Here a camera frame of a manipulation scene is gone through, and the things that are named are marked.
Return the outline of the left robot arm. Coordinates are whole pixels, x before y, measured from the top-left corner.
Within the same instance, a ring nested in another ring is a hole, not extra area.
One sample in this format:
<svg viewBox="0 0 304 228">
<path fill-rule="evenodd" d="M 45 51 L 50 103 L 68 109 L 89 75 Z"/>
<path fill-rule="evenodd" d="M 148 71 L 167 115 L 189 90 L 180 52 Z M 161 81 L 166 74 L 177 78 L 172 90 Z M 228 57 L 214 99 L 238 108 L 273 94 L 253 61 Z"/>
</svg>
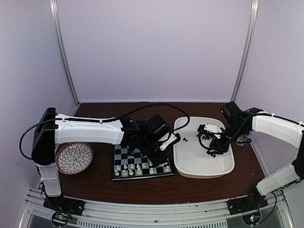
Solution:
<svg viewBox="0 0 304 228">
<path fill-rule="evenodd" d="M 171 128 L 156 115 L 148 121 L 130 117 L 112 119 L 84 118 L 56 113 L 48 108 L 35 127 L 31 158 L 37 165 L 49 202 L 58 211 L 68 207 L 56 168 L 55 145 L 63 143 L 107 143 L 138 149 L 153 166 L 166 162 L 166 148 L 177 137 Z"/>
</svg>

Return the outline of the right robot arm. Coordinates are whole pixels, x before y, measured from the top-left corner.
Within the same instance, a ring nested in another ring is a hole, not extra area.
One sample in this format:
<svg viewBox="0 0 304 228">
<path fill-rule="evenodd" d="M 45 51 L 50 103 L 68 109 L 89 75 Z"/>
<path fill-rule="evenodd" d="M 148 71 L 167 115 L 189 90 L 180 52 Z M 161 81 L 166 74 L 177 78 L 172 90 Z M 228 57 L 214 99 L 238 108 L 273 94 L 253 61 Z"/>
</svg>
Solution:
<svg viewBox="0 0 304 228">
<path fill-rule="evenodd" d="M 270 114 L 259 108 L 242 111 L 235 102 L 226 103 L 221 114 L 229 124 L 223 131 L 205 126 L 213 137 L 207 149 L 211 156 L 222 155 L 228 151 L 232 142 L 251 131 L 264 133 L 289 143 L 298 149 L 296 159 L 291 164 L 255 183 L 248 190 L 243 204 L 246 209 L 254 209 L 265 196 L 277 189 L 297 183 L 304 178 L 304 125 L 286 118 Z"/>
</svg>

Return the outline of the right circuit board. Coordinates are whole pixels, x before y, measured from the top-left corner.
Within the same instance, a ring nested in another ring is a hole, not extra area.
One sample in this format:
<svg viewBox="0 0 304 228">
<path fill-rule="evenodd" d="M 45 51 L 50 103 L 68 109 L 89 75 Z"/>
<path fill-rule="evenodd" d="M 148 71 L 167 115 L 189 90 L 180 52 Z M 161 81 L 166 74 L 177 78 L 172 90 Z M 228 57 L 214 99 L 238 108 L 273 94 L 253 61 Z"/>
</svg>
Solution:
<svg viewBox="0 0 304 228">
<path fill-rule="evenodd" d="M 245 214 L 242 215 L 242 220 L 246 225 L 254 226 L 259 224 L 259 222 L 261 221 L 261 214 L 258 212 Z"/>
</svg>

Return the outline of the circuit board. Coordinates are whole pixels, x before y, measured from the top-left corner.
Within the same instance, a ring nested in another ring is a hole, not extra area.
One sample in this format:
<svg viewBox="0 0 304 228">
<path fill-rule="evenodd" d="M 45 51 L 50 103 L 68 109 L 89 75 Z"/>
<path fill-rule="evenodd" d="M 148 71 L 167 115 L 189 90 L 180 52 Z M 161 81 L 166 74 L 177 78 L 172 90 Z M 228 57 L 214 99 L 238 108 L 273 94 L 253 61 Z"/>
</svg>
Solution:
<svg viewBox="0 0 304 228">
<path fill-rule="evenodd" d="M 242 220 L 246 225 L 254 226 L 259 224 L 259 222 L 261 221 L 261 214 L 258 212 L 245 214 L 242 215 Z"/>
<path fill-rule="evenodd" d="M 65 226 L 70 221 L 71 218 L 72 217 L 70 215 L 55 212 L 51 217 L 51 222 L 55 226 Z"/>
</svg>

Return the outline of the left circuit board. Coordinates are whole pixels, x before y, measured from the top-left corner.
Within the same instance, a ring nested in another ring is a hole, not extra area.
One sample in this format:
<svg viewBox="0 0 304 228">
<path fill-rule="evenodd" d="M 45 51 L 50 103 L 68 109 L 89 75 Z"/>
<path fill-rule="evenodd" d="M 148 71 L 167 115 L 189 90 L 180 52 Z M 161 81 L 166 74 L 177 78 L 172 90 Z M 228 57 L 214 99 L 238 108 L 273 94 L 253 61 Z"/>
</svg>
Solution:
<svg viewBox="0 0 304 228">
<path fill-rule="evenodd" d="M 72 217 L 70 215 L 55 212 L 51 217 L 51 222 L 55 226 L 65 226 L 70 221 L 71 218 Z"/>
</svg>

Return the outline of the clear plastic cup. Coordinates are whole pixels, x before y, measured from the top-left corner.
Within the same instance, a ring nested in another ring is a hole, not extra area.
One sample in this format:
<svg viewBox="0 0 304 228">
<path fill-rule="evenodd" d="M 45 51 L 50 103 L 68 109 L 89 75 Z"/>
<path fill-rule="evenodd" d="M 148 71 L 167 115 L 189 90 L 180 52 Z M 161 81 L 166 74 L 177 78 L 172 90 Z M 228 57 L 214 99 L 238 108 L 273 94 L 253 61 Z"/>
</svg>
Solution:
<svg viewBox="0 0 304 228">
<path fill-rule="evenodd" d="M 244 146 L 247 143 L 251 143 L 252 139 L 250 138 L 251 133 L 249 134 L 242 134 L 241 136 L 239 136 L 236 141 L 235 144 L 238 146 Z"/>
</svg>

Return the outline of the white plastic tub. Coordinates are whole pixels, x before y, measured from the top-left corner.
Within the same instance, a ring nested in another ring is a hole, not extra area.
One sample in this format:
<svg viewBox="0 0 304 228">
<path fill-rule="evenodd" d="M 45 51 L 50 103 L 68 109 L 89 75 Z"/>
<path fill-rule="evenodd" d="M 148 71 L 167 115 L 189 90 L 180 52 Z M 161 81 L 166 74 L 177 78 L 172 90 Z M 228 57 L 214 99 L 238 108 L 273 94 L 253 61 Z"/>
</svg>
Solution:
<svg viewBox="0 0 304 228">
<path fill-rule="evenodd" d="M 224 124 L 218 119 L 192 116 L 188 125 L 177 131 L 181 136 L 181 140 L 173 145 L 174 165 L 178 173 L 187 178 L 218 178 L 232 172 L 235 167 L 231 147 L 229 147 L 227 153 L 216 155 L 213 158 L 200 145 L 197 129 L 203 124 L 211 124 L 225 129 Z"/>
</svg>

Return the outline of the black white chessboard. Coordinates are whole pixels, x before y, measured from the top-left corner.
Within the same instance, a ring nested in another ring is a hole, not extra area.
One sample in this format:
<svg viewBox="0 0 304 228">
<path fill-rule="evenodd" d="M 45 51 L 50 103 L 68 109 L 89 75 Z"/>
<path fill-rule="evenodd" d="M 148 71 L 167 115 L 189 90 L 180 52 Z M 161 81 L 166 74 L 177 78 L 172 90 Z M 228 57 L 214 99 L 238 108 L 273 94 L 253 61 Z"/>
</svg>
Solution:
<svg viewBox="0 0 304 228">
<path fill-rule="evenodd" d="M 112 157 L 112 181 L 129 181 L 173 176 L 170 159 L 154 167 L 147 156 L 138 149 L 115 145 Z"/>
</svg>

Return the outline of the patterned ceramic plate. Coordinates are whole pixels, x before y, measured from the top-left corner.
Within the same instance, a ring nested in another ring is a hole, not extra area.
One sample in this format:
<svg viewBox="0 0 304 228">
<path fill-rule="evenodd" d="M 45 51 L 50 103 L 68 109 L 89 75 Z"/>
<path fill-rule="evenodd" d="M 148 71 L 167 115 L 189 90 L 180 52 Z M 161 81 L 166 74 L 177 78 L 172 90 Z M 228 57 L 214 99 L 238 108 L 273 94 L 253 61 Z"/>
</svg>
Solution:
<svg viewBox="0 0 304 228">
<path fill-rule="evenodd" d="M 92 147 L 84 142 L 71 142 L 56 153 L 56 165 L 59 172 L 74 175 L 83 172 L 93 160 Z"/>
</svg>

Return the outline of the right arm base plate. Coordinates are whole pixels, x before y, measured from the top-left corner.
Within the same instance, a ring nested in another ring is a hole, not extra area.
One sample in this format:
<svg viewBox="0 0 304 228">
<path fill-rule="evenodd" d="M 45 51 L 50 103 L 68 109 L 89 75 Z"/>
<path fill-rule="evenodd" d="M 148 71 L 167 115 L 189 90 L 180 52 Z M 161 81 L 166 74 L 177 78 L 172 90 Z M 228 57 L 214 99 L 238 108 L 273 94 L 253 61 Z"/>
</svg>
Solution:
<svg viewBox="0 0 304 228">
<path fill-rule="evenodd" d="M 268 202 L 265 199 L 258 200 L 258 201 L 250 201 L 248 199 L 248 197 L 229 199 L 227 201 L 227 206 L 228 206 L 230 215 L 258 210 L 259 208 L 266 207 L 267 205 L 268 205 Z"/>
</svg>

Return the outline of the aluminium front rail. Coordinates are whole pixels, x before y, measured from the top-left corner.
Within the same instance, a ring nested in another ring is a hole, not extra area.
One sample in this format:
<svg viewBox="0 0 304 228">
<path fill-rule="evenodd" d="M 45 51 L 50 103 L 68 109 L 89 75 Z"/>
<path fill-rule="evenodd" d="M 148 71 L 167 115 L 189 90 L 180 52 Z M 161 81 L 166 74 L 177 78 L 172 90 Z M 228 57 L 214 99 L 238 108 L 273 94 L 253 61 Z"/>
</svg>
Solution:
<svg viewBox="0 0 304 228">
<path fill-rule="evenodd" d="M 295 227 L 282 192 L 268 195 L 268 206 L 230 214 L 227 200 L 200 203 L 140 205 L 84 201 L 82 215 L 73 215 L 67 228 L 250 228 L 248 219 L 260 214 L 258 228 Z"/>
</svg>

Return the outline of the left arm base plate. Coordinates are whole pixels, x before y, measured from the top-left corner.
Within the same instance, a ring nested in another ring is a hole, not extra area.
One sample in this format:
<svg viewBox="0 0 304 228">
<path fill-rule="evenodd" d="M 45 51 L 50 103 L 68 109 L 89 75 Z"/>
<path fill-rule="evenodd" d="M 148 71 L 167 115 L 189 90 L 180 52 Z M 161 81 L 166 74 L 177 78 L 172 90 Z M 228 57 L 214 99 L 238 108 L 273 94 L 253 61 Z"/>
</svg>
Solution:
<svg viewBox="0 0 304 228">
<path fill-rule="evenodd" d="M 57 212 L 81 216 L 84 210 L 85 202 L 83 200 L 71 199 L 64 196 L 46 196 L 43 206 Z"/>
</svg>

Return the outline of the right aluminium frame post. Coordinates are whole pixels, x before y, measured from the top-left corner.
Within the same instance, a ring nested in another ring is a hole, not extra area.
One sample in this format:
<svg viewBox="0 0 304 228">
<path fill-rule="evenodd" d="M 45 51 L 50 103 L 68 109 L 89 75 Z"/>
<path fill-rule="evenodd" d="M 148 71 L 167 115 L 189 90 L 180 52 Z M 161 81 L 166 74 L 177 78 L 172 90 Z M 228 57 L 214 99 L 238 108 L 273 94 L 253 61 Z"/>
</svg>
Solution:
<svg viewBox="0 0 304 228">
<path fill-rule="evenodd" d="M 240 87 L 241 87 L 242 79 L 243 79 L 245 71 L 246 71 L 246 66 L 247 66 L 247 62 L 248 62 L 248 58 L 249 58 L 249 54 L 250 54 L 250 49 L 251 49 L 251 45 L 253 42 L 255 30 L 256 30 L 258 7 L 259 7 L 259 1 L 252 0 L 249 20 L 248 20 L 248 25 L 247 25 L 247 34 L 246 34 L 245 44 L 244 44 L 244 48 L 243 48 L 243 54 L 242 54 L 235 86 L 234 86 L 232 96 L 230 99 L 232 102 L 234 102 L 237 98 L 237 95 L 238 95 Z"/>
</svg>

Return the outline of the aluminium frame post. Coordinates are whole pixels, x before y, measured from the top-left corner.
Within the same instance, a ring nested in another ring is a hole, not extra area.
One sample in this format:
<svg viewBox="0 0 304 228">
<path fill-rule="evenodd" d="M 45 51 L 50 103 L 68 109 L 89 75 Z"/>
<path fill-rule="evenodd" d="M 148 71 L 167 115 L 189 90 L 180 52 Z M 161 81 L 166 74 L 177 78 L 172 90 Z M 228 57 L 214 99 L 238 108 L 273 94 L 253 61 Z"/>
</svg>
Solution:
<svg viewBox="0 0 304 228">
<path fill-rule="evenodd" d="M 248 58 L 249 58 L 249 54 L 250 54 L 250 49 L 251 49 L 251 45 L 253 42 L 255 30 L 256 30 L 258 7 L 259 7 L 259 1 L 252 0 L 249 20 L 248 20 L 248 25 L 247 25 L 247 34 L 246 34 L 245 44 L 244 44 L 244 48 L 243 48 L 243 54 L 242 54 L 235 86 L 234 86 L 232 96 L 230 99 L 232 102 L 234 102 L 237 98 L 237 95 L 238 95 L 240 87 L 241 87 L 242 79 L 243 79 L 245 71 L 246 71 L 246 66 L 247 66 L 247 62 L 248 62 Z"/>
<path fill-rule="evenodd" d="M 53 23 L 54 23 L 54 27 L 55 27 L 56 37 L 57 37 L 59 55 L 60 55 L 61 63 L 62 63 L 63 70 L 64 70 L 64 75 L 65 75 L 65 78 L 67 81 L 69 91 L 72 95 L 74 104 L 75 104 L 75 106 L 79 106 L 80 102 L 79 102 L 78 96 L 76 94 L 76 89 L 75 89 L 73 79 L 71 76 L 68 59 L 67 59 L 67 55 L 66 55 L 66 51 L 65 51 L 65 47 L 64 47 L 64 41 L 63 41 L 63 36 L 62 36 L 62 31 L 61 31 L 61 26 L 60 26 L 57 1 L 50 0 L 49 3 L 50 3 L 51 15 L 52 15 L 52 19 L 53 19 Z"/>
</svg>

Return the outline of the left aluminium frame post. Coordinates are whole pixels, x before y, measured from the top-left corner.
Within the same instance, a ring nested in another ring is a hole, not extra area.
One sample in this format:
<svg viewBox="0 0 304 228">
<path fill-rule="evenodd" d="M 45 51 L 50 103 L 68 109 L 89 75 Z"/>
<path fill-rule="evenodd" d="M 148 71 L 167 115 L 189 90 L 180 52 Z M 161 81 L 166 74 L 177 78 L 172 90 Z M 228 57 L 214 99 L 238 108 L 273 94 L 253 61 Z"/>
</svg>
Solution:
<svg viewBox="0 0 304 228">
<path fill-rule="evenodd" d="M 50 0 L 49 3 L 50 3 L 51 15 L 52 15 L 52 19 L 53 19 L 53 23 L 54 23 L 54 27 L 55 27 L 56 37 L 57 37 L 59 55 L 60 55 L 61 63 L 62 63 L 63 70 L 64 70 L 64 75 L 65 75 L 65 78 L 67 81 L 69 91 L 72 95 L 74 104 L 75 104 L 75 106 L 79 106 L 80 102 L 79 102 L 78 96 L 76 94 L 76 89 L 75 89 L 73 79 L 71 76 L 68 59 L 67 59 L 67 55 L 66 55 L 66 51 L 65 51 L 65 47 L 64 47 L 64 41 L 63 41 L 63 36 L 62 36 L 62 31 L 61 31 L 61 26 L 60 26 L 57 1 Z"/>
</svg>

